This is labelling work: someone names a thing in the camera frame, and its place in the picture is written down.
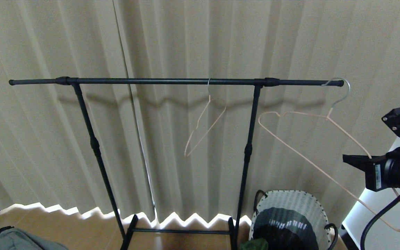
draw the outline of white wall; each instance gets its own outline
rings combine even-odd
[[[391,150],[397,147],[400,147],[400,138],[396,139],[395,143],[391,147]],[[365,189],[360,196],[360,199],[371,206],[376,212],[379,212],[381,209],[383,209],[394,198],[396,198],[396,195],[391,189],[382,190],[377,193]],[[342,223],[359,248],[362,231],[372,218],[373,214],[364,206],[362,206],[362,204],[357,202]],[[383,218],[392,225],[400,228],[400,205],[396,205],[394,208],[392,208],[383,216]],[[400,233],[389,228],[381,220],[378,220],[367,235],[367,239],[365,240],[365,249],[400,250]]]

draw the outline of black camera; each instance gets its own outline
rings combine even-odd
[[[382,121],[400,137],[400,108],[393,109]],[[343,162],[365,172],[365,187],[372,191],[400,188],[400,147],[382,156],[343,155]]]

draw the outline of barcode sticker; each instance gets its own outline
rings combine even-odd
[[[381,165],[375,165],[376,168],[376,189],[380,189],[382,187],[381,182]]]

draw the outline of curtain fold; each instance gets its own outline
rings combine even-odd
[[[74,77],[347,78],[332,118],[371,152],[394,140],[380,118],[400,106],[400,1],[0,2],[0,206],[41,202],[110,212],[71,87],[9,86],[9,79]],[[210,86],[226,112],[194,152],[190,132],[206,86],[84,85],[95,135],[122,217],[194,212],[235,217],[253,87]],[[264,87],[258,114],[327,114],[346,87]],[[221,114],[213,101],[190,148]],[[360,194],[362,154],[312,117],[263,123]],[[259,189],[303,190],[340,223],[354,200],[256,124],[243,215]]]

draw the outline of black baseboard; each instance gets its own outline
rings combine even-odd
[[[342,238],[342,241],[343,243],[345,243],[348,250],[359,250],[359,248],[357,248],[356,243],[354,243],[353,238],[351,238],[351,236],[348,234],[347,230],[343,225],[341,225],[339,228],[339,235]]]

